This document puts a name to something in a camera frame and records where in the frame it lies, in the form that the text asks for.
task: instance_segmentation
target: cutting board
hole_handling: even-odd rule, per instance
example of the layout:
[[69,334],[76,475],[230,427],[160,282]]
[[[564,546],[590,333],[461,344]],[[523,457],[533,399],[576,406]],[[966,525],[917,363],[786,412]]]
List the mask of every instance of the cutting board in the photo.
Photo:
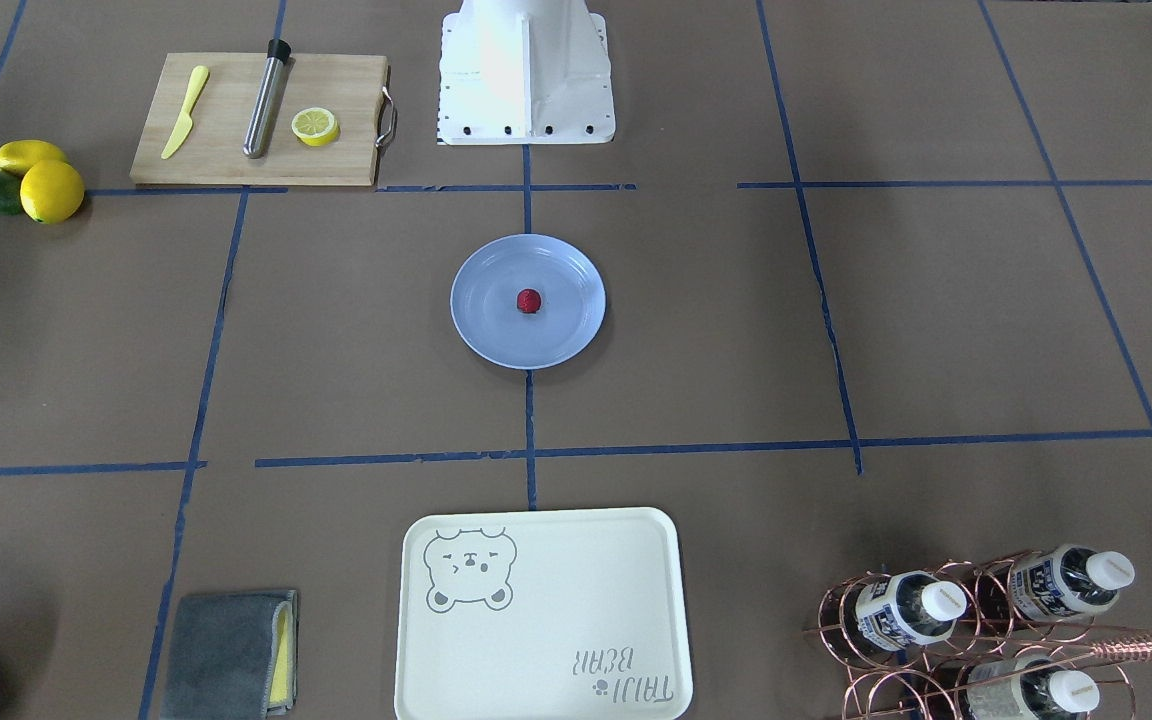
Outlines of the cutting board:
[[[211,70],[184,145],[164,160],[189,73]],[[370,185],[376,182],[376,131],[380,88],[388,59],[377,55],[291,55],[270,151],[251,160],[243,138],[265,74],[264,53],[173,53],[162,65],[145,131],[132,160],[132,181],[154,184]],[[304,108],[332,109],[340,137],[310,147],[291,135],[291,119]]]

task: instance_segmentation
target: gray towel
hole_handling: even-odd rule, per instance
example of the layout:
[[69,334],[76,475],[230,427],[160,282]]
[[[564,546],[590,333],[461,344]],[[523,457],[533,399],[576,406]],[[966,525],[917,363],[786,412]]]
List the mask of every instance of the gray towel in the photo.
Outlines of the gray towel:
[[[291,612],[291,698],[270,707],[279,612]],[[162,720],[262,720],[294,692],[297,593],[293,589],[180,598]]]

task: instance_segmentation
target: yellow lemon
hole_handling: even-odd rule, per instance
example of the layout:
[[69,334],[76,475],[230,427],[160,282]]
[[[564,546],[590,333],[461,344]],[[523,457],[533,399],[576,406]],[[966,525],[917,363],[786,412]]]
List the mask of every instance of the yellow lemon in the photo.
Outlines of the yellow lemon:
[[332,109],[305,108],[291,119],[291,131],[311,147],[326,145],[340,136],[340,126]]
[[38,160],[68,162],[65,151],[46,141],[14,141],[0,147],[0,170],[22,179]]
[[69,218],[88,189],[68,162],[38,160],[20,181],[20,206],[40,223],[59,223]]

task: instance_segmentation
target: plastic bottle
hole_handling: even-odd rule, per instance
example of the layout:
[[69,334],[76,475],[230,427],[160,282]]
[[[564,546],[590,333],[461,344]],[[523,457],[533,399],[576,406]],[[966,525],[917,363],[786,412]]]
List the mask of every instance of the plastic bottle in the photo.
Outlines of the plastic bottle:
[[[986,683],[998,675],[1029,669],[1007,680]],[[942,689],[950,691],[955,682],[963,683],[957,692],[940,694],[929,688],[931,720],[955,720],[946,696],[964,720],[1084,720],[1087,712],[1101,703],[1101,689],[1082,670],[1066,670],[1051,665],[1051,657],[1023,655],[976,665],[970,669],[938,670],[933,674]]]
[[950,637],[967,609],[963,588],[915,570],[850,589],[824,609],[820,626],[836,626],[841,611],[842,628],[824,641],[842,659],[872,659]]
[[[986,619],[1007,620],[1010,606],[1021,617],[1058,621],[1100,615],[1119,600],[1121,588],[1135,579],[1132,561],[1121,552],[1097,552],[1078,544],[1062,544],[1038,558],[1021,560],[996,575],[998,583],[980,583],[980,612]],[[1000,584],[1007,585],[1002,592]]]

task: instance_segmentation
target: butter knife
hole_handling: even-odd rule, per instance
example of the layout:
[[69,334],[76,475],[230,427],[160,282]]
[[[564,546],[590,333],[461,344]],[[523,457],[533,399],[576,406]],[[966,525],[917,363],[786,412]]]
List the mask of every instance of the butter knife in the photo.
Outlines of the butter knife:
[[198,101],[198,94],[202,92],[202,86],[206,85],[210,74],[211,70],[207,69],[206,65],[197,65],[194,71],[189,73],[189,88],[184,91],[183,104],[180,105],[177,123],[172,128],[172,137],[168,138],[168,143],[162,147],[164,160],[170,158],[175,151],[180,150],[180,143],[183,143],[189,131],[194,129],[194,119],[189,118],[189,113],[192,113],[194,104]]

